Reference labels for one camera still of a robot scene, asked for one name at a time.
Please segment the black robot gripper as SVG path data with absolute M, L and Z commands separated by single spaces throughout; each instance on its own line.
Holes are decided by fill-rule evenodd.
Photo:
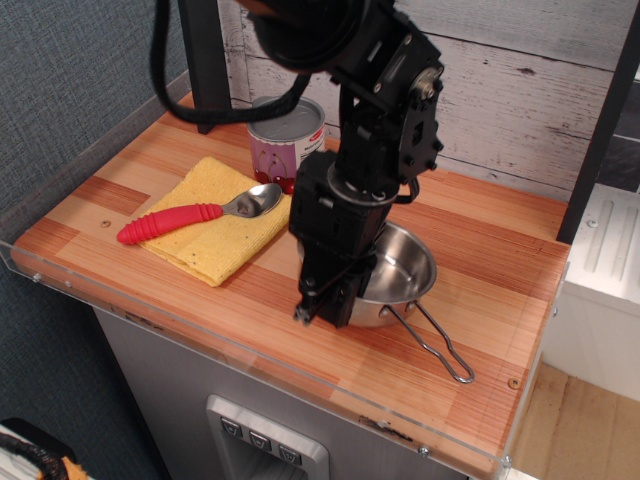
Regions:
M 342 328 L 349 324 L 355 301 L 376 266 L 375 259 L 358 260 L 369 252 L 398 194 L 398 184 L 383 179 L 372 189 L 358 189 L 338 171 L 336 160 L 337 154 L 327 151 L 302 162 L 289 229 L 302 247 L 298 250 L 301 300 L 294 319 L 308 325 L 320 309 L 322 320 Z

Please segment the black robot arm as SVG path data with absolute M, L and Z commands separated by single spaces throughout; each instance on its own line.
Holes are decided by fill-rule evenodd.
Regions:
M 349 321 L 373 271 L 394 204 L 442 149 L 437 48 L 390 1 L 249 1 L 263 51 L 293 72 L 326 72 L 340 88 L 341 142 L 300 165 L 289 228 L 303 250 L 295 318 Z

